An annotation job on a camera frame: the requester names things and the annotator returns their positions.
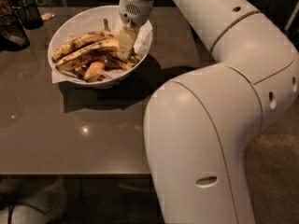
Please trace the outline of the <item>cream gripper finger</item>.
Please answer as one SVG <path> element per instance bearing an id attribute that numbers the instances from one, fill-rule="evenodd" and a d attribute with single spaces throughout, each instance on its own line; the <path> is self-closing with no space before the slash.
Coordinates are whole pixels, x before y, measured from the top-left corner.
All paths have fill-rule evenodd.
<path id="1" fill-rule="evenodd" d="M 123 25 L 119 32 L 118 57 L 126 61 L 131 54 L 135 41 L 138 37 L 139 29 L 129 25 Z"/>

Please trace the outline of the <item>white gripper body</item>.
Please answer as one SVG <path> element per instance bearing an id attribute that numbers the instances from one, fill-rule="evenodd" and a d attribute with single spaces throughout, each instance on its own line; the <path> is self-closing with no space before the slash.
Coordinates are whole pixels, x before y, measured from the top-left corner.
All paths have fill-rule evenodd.
<path id="1" fill-rule="evenodd" d="M 152 1 L 120 0 L 119 14 L 124 24 L 131 23 L 135 27 L 143 26 L 150 17 Z"/>

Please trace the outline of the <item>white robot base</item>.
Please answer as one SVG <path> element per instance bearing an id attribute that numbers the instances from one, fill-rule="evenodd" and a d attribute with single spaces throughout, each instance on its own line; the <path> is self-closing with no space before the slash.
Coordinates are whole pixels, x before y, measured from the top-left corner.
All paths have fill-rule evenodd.
<path id="1" fill-rule="evenodd" d="M 52 224 L 65 212 L 64 180 L 13 178 L 0 180 L 0 224 Z"/>

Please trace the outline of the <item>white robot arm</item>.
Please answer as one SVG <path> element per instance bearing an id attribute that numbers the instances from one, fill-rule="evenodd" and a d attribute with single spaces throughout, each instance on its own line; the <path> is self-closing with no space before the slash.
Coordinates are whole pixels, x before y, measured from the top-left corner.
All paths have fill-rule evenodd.
<path id="1" fill-rule="evenodd" d="M 246 0 L 173 0 L 215 64 L 172 78 L 144 117 L 149 169 L 166 224 L 255 224 L 243 160 L 248 142 L 298 95 L 292 42 Z M 153 0 L 120 0 L 142 25 Z"/>

